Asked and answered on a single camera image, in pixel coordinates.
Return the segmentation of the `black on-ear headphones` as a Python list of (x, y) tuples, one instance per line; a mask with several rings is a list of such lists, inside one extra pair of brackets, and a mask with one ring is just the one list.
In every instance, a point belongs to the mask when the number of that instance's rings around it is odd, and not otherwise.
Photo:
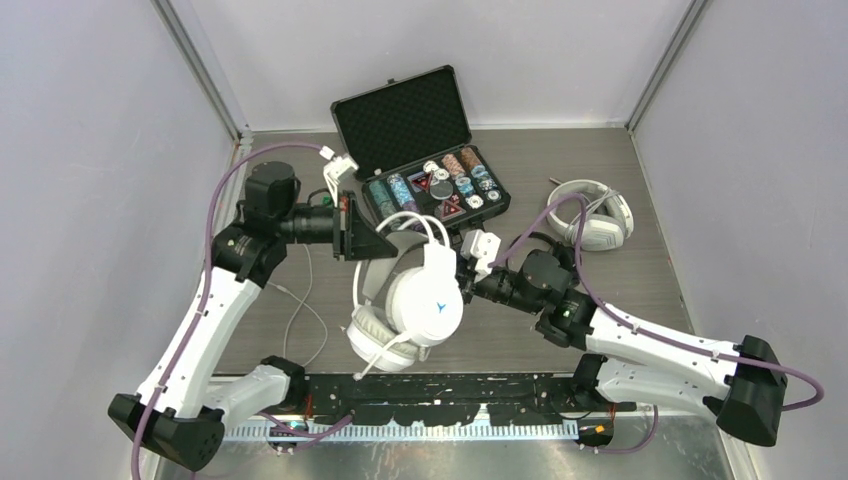
[(569, 269), (576, 268), (576, 255), (572, 246), (566, 245), (562, 241), (556, 240), (542, 232), (533, 232), (528, 238), (547, 244), (549, 246), (549, 253), (557, 259), (561, 267)]

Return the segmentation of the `large white gaming headphones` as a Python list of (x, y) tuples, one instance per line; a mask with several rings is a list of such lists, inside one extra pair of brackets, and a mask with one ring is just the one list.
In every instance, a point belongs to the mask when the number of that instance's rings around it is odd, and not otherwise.
[(623, 195), (608, 185), (590, 179), (572, 180), (558, 184), (549, 194), (547, 205), (569, 194), (579, 194), (587, 201), (587, 218), (582, 235), (578, 236), (580, 214), (565, 221), (556, 210), (548, 216), (548, 224), (573, 244), (581, 239), (581, 249), (609, 251), (621, 247), (635, 229), (633, 212)]

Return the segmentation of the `small white headphones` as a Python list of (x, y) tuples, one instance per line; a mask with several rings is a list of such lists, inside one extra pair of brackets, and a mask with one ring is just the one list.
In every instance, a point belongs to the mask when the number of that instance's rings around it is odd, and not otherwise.
[(351, 323), (345, 329), (354, 352), (367, 365), (356, 381), (373, 369), (402, 371), (424, 360), (445, 342), (463, 317), (457, 254), (440, 220), (402, 211), (376, 227), (399, 228), (387, 236), (397, 249), (391, 258), (359, 261), (354, 268)]

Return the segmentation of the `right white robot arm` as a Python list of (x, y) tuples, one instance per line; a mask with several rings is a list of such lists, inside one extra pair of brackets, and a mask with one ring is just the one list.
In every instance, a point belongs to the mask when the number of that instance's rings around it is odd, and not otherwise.
[(764, 339), (707, 339), (640, 319), (579, 291), (571, 257), (534, 250), (521, 268), (476, 277), (481, 260), (461, 258), (456, 279), (466, 302), (483, 298), (537, 316), (548, 342), (583, 351), (571, 397), (584, 410), (603, 403), (670, 406), (714, 419), (749, 444), (777, 442), (788, 380)]

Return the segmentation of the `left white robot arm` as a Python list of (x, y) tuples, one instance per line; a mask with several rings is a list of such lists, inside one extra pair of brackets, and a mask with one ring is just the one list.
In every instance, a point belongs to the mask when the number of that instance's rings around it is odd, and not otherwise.
[(284, 162), (256, 166), (235, 221), (211, 238), (189, 311), (157, 366), (108, 415), (138, 449), (189, 471), (204, 469), (226, 432), (268, 408), (298, 412), (307, 401), (303, 366), (280, 356), (215, 391), (208, 385), (235, 327), (293, 244), (327, 244), (345, 261), (386, 259), (398, 249), (363, 217), (353, 192), (335, 206), (298, 200), (301, 182)]

